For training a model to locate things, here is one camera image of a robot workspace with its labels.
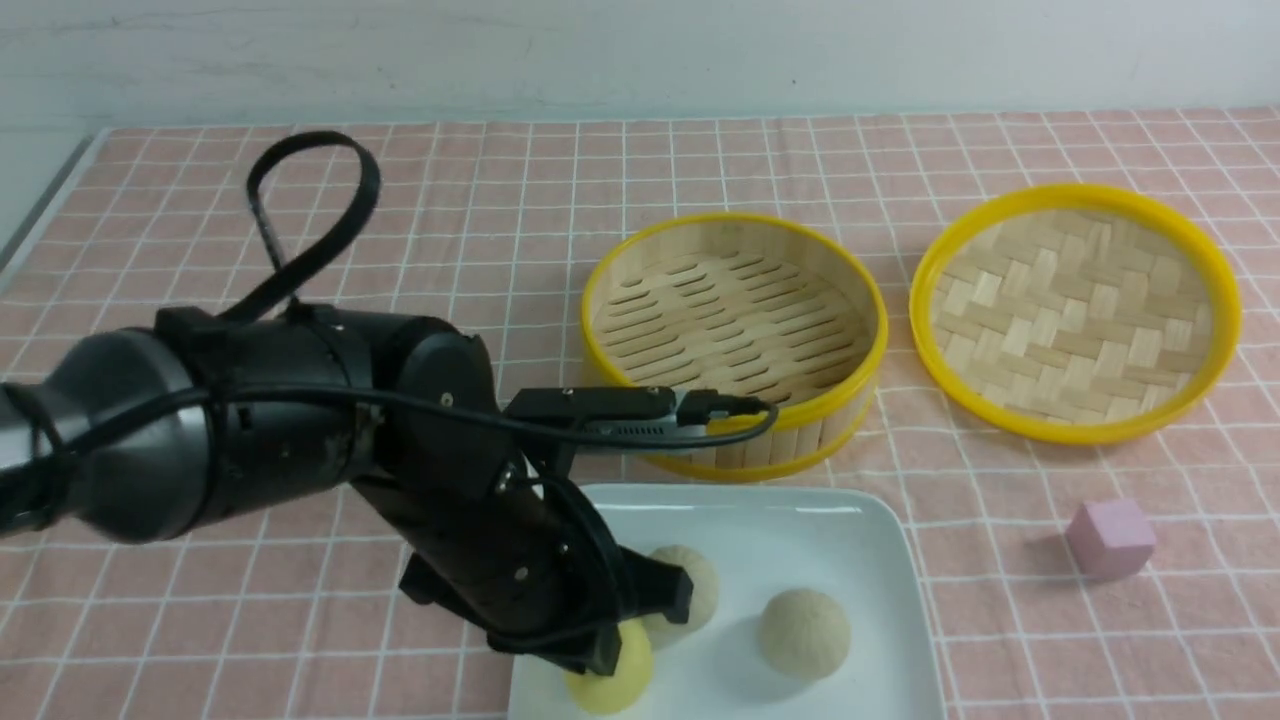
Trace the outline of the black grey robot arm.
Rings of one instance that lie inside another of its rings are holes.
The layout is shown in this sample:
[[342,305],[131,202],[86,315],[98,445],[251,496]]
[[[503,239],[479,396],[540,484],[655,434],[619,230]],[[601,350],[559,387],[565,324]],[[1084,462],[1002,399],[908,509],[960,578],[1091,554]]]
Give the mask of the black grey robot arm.
[[692,582],[620,547],[582,493],[529,475],[552,442],[362,404],[390,392],[500,418],[484,342],[425,316],[347,313],[77,342],[3,391],[3,534],[74,518],[123,544],[352,487],[412,553],[399,589],[490,646],[608,674],[617,625],[684,621]]

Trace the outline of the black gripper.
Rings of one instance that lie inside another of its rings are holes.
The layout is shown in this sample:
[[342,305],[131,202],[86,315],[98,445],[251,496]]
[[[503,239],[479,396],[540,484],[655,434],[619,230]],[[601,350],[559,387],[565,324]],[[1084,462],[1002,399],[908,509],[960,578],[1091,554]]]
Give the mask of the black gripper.
[[620,550],[566,479],[535,489],[507,466],[476,496],[392,477],[360,477],[352,486],[413,551],[401,591],[483,629],[495,652],[612,676],[620,623],[652,615],[689,623],[687,571]]

